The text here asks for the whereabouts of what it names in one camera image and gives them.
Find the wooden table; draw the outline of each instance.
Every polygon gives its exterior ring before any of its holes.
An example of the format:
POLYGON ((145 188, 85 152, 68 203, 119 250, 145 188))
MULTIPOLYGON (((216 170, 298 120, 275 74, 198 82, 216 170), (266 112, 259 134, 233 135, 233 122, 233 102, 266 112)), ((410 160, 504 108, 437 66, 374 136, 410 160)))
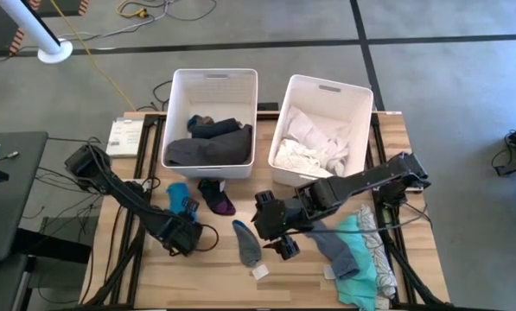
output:
MULTIPOLYGON (((409 138, 405 129, 404 118, 399 112, 378 112, 380 129, 384 139, 386 156, 390 158, 401 151, 411 151, 409 138)), ((126 117, 135 116, 135 112, 125 113, 126 117)), ((139 284, 135 307, 137 308, 344 308, 338 302, 336 287, 333 281, 323 277, 323 265, 328 260, 317 250, 315 242, 303 235, 293 238, 300 246, 301 253, 283 261, 273 250, 263 251, 263 263, 270 274, 256 281, 251 269, 239 261, 239 247, 233 230, 232 221, 239 219, 255 232, 251 218, 255 212, 253 195, 257 192, 272 189, 278 198, 293 194, 290 187, 275 184, 267 163, 271 139, 276 121, 260 121, 257 127, 257 149, 251 179, 227 181, 226 193, 237 208, 233 217, 224 217, 211 213, 196 189, 197 181, 188 180, 158 164, 156 176, 162 185, 152 195, 152 204, 169 206, 169 197, 165 194, 167 185, 172 182, 186 182, 201 203, 198 210, 198 221, 214 226, 220 233, 217 247, 209 252, 196 252, 190 257, 170 257, 160 243, 148 236, 145 239, 143 260, 140 270, 139 284)), ((152 146, 152 137, 148 143, 147 155, 152 146)), ((373 156, 377 159, 372 135, 373 156)), ((121 178, 131 178, 135 166, 134 159, 114 160, 112 169, 121 178)), ((145 176, 148 161, 144 164, 145 176)), ((408 194, 410 203, 423 208, 424 198, 421 194, 408 194)), ((328 226, 335 226, 354 213, 362 204, 373 207, 372 195, 366 192, 352 197, 337 214, 324 219, 328 226)), ((108 258, 111 236, 115 235, 111 268, 115 266, 119 250, 119 241, 123 232, 125 211, 115 232, 111 232, 118 210, 118 203, 112 197, 106 197, 102 204, 98 228, 94 238, 94 274, 88 298, 103 284, 105 265, 108 258)), ((416 213, 402 207, 400 220, 416 217, 416 213)), ((436 245, 429 223, 420 219, 402 228, 407 255, 411 267, 419 274, 430 290, 443 301, 448 301, 448 293, 442 269, 436 252, 436 245)), ((204 228, 199 244, 206 248, 215 240, 214 234, 204 228)), ((89 270, 82 293, 85 292, 89 270)), ((405 288, 402 285, 401 271, 395 269, 399 279, 398 291, 400 301, 405 301, 405 288)), ((131 267, 124 273, 122 291, 119 301, 126 300, 131 267)))

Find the white plastic basket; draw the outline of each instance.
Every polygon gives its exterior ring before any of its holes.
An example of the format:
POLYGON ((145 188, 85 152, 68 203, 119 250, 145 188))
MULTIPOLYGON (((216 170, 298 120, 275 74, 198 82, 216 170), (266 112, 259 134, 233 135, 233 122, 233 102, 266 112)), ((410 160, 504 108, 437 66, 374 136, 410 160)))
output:
POLYGON ((248 178, 252 173, 256 147, 258 73, 253 69, 179 69, 171 84, 168 120, 162 144, 162 165, 194 178, 248 178), (221 121, 230 117, 252 130, 252 152, 244 164, 219 166, 168 166, 163 161, 167 146, 190 138, 188 120, 195 114, 221 121))
POLYGON ((273 165, 278 145, 286 131, 287 114, 292 106, 300 109, 317 127, 326 132, 340 126, 349 126, 349 156, 344 176, 363 171, 373 109, 373 92, 364 87, 293 75, 284 95, 283 107, 269 151, 268 161, 272 167, 271 177, 274 181, 297 187, 319 178, 273 165))

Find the purple sock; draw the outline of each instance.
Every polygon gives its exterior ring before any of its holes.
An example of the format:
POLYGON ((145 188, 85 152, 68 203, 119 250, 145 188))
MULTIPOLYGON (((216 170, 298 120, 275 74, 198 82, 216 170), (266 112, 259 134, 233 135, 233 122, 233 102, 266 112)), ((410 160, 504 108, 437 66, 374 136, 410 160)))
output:
POLYGON ((225 216, 232 216, 237 212, 225 192, 220 191, 219 181, 201 180, 198 190, 202 193, 202 197, 212 212, 225 216))

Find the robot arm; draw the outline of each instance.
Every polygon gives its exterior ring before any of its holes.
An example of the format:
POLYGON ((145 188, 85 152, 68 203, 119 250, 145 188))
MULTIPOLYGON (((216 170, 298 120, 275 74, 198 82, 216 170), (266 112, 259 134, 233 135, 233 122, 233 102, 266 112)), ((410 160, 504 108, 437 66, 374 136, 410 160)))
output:
POLYGON ((143 187, 133 181, 121 181, 110 167, 110 157, 97 146, 87 144, 66 160, 66 169, 79 186, 95 189, 100 194, 109 194, 118 203, 135 213, 147 232, 169 250, 171 256, 190 254, 198 244, 202 225, 194 222, 192 212, 199 203, 185 198, 185 212, 174 214, 150 205, 143 197, 143 187))
POLYGON ((407 187, 428 187, 421 163, 413 154, 401 153, 389 162, 348 177, 333 176, 296 187, 290 199, 275 199, 272 191, 256 194, 257 212, 252 221, 260 238, 275 240, 266 248, 275 249, 289 259, 299 253, 297 243, 285 233, 289 229, 310 231, 313 222, 330 216, 348 198, 368 189, 379 188, 385 202, 400 205, 405 202, 407 187))

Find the teal cloth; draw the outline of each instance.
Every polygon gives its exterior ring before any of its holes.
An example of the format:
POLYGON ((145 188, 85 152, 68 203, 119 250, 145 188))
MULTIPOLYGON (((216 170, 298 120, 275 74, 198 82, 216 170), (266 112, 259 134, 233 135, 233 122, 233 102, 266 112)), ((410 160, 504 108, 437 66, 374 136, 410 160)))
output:
MULTIPOLYGON (((348 216, 338 225, 339 230, 358 231, 358 218, 355 215, 348 216)), ((361 234, 336 233, 344 243, 348 245, 355 261, 360 267, 360 273, 356 276, 341 281, 336 279, 338 300, 342 303, 358 306, 366 311, 375 310, 377 299, 377 270, 371 258, 371 253, 365 246, 361 234)))

